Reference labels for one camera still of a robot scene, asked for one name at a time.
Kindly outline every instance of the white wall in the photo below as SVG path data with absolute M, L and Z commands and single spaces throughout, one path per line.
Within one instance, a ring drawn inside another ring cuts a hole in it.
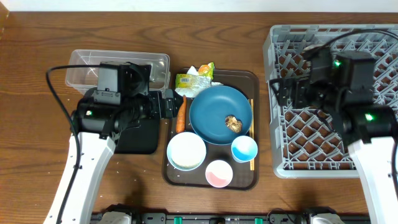
M 398 12 L 398 0 L 0 0 L 10 11 Z

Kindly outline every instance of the green clip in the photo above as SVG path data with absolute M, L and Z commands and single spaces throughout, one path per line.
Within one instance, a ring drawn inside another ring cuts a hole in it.
M 174 217 L 174 224 L 182 224 L 182 218 L 181 217 Z
M 262 218 L 255 218 L 254 224 L 262 224 Z

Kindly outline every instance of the blue plate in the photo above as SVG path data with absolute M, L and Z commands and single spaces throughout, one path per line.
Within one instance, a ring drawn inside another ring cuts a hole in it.
M 225 125 L 225 118 L 229 115 L 242 121 L 240 133 L 234 133 Z M 252 111 L 248 99 L 240 91 L 228 86 L 214 86 L 195 97 L 189 119 L 193 130 L 203 140 L 216 145 L 227 145 L 249 131 Z

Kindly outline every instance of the clear plastic container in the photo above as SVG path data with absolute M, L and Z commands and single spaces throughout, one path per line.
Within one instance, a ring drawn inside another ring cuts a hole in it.
M 74 50 L 70 57 L 69 65 L 99 65 L 103 61 L 151 65 L 149 89 L 160 90 L 163 93 L 169 87 L 170 57 L 167 54 L 112 50 Z M 69 68 L 65 83 L 84 95 L 87 90 L 97 86 L 98 68 Z

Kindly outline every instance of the light blue cup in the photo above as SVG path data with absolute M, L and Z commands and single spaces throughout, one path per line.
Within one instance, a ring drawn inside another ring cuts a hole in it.
M 249 136 L 237 137 L 231 145 L 232 158 L 238 163 L 249 162 L 259 151 L 255 140 Z

